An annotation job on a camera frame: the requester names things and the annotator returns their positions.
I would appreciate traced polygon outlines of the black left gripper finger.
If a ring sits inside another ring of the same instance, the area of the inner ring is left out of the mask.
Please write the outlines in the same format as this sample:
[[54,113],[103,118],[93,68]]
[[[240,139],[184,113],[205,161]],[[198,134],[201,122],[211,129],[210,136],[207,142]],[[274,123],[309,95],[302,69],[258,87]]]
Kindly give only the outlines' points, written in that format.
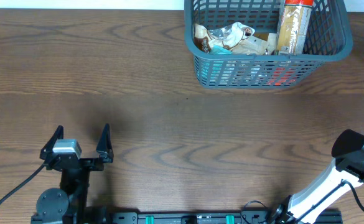
[[101,133],[100,139],[98,141],[96,152],[100,157],[113,157],[113,148],[111,144],[110,136],[110,125],[105,124],[103,131]]
[[55,132],[53,133],[52,137],[47,141],[45,146],[40,151],[40,158],[46,159],[47,156],[51,156],[54,153],[54,145],[57,140],[63,139],[63,126],[59,125]]

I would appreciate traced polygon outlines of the dark grey plastic basket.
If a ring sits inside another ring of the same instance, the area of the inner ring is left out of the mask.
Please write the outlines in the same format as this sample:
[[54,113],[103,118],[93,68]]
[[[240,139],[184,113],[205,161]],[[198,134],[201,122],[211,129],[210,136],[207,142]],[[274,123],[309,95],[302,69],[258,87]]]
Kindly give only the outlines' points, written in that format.
[[194,55],[199,83],[205,88],[287,88],[351,52],[352,32],[343,0],[314,1],[300,55],[210,55],[194,44],[196,25],[216,29],[240,22],[259,33],[276,32],[280,8],[278,0],[185,0],[185,43]]

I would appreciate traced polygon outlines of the beige cookie bag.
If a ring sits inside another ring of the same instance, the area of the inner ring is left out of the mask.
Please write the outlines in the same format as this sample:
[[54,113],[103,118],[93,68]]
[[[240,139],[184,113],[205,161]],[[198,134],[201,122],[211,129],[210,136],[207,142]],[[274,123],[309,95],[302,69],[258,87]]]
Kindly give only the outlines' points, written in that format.
[[214,45],[231,51],[238,42],[253,36],[255,32],[254,28],[240,22],[218,29],[207,29],[203,25],[195,24],[194,44],[204,53]]
[[256,54],[266,55],[268,54],[269,43],[265,40],[259,39],[255,36],[250,36],[247,39],[243,39],[238,42],[232,49],[233,54]]
[[254,36],[268,43],[265,55],[274,55],[277,47],[277,33],[255,33]]

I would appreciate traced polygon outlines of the light blue snack packet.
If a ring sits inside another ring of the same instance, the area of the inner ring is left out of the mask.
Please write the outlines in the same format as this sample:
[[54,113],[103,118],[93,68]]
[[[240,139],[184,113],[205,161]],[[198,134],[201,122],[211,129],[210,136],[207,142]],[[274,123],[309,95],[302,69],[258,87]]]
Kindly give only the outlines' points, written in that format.
[[[214,45],[211,50],[207,50],[206,53],[210,55],[231,55],[230,50],[223,47]],[[223,61],[215,61],[214,65],[211,65],[210,60],[202,60],[200,78],[203,85],[215,85],[223,66]]]

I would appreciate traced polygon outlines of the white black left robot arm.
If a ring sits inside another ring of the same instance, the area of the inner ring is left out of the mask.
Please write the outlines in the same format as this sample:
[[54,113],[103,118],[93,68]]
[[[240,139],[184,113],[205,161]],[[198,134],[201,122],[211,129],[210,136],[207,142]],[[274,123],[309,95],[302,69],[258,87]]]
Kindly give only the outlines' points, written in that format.
[[106,124],[96,147],[96,157],[82,158],[76,139],[63,138],[63,126],[58,126],[41,149],[40,158],[47,170],[61,173],[60,187],[44,191],[37,203],[32,223],[111,223],[106,207],[86,206],[90,173],[101,172],[113,162],[110,126]]

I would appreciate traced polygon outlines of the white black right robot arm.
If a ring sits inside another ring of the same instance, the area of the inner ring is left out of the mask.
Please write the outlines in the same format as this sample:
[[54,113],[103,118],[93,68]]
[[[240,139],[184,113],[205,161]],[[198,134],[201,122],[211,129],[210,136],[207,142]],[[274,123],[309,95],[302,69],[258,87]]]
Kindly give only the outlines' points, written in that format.
[[356,188],[364,184],[364,135],[351,129],[332,147],[333,160],[304,190],[288,196],[266,223],[342,223],[339,212],[327,208],[351,192],[362,212]]

